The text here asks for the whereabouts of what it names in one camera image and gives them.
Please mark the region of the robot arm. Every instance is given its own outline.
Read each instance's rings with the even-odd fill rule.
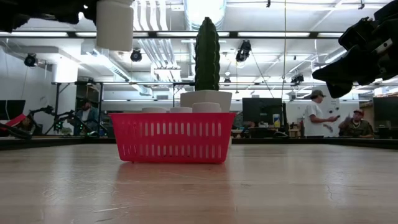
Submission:
[[[326,82],[331,97],[349,93],[353,83],[368,85],[398,75],[398,0],[378,10],[374,18],[362,18],[348,28],[338,40],[347,53],[312,74]]]

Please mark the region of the black monitor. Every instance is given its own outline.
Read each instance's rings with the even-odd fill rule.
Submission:
[[[281,98],[243,98],[243,121],[273,124],[273,114],[282,121]]]
[[[24,112],[25,100],[0,100],[0,120],[12,120]]]

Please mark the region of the white t-shirt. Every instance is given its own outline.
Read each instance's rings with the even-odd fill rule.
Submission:
[[[323,123],[311,122],[310,116],[315,115],[317,118],[323,118],[318,103],[311,101],[304,112],[304,135],[305,136],[323,136]]]
[[[83,122],[87,121],[89,113],[90,113],[90,109],[83,111],[83,115],[81,116],[81,121],[83,121]]]

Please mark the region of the red object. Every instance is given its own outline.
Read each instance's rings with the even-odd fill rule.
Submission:
[[[6,125],[7,125],[7,126],[10,126],[10,127],[14,127],[15,125],[17,125],[17,124],[19,124],[21,121],[23,121],[25,118],[26,118],[26,116],[23,115],[23,114],[21,114],[21,115],[19,115],[18,117],[14,118],[14,119],[12,119],[12,120],[10,120],[10,121],[8,121],[8,122],[6,123]]]
[[[222,163],[234,113],[111,114],[122,161]]]

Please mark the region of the camouflage shirt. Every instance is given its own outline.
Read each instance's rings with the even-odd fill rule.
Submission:
[[[341,129],[339,132],[340,136],[349,136],[358,138],[359,136],[366,136],[368,134],[373,134],[373,128],[369,122],[362,120],[359,124],[354,124],[351,120],[345,128]]]

